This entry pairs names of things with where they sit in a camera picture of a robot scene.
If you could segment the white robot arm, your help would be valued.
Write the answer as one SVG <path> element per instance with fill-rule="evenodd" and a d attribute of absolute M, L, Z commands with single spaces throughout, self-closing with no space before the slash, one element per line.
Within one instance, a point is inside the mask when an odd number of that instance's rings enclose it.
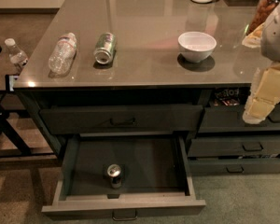
<path fill-rule="evenodd" d="M 260 124 L 280 103 L 280 4 L 242 44 L 260 47 L 261 54 L 272 61 L 266 69 L 256 70 L 243 113 L 245 123 Z"/>

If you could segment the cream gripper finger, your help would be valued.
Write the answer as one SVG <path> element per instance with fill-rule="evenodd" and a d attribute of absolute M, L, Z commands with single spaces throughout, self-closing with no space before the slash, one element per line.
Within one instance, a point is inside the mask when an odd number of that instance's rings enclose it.
<path fill-rule="evenodd" d="M 266 69 L 257 69 L 245 103 L 243 121 L 260 124 L 280 103 L 280 63 L 271 63 Z"/>

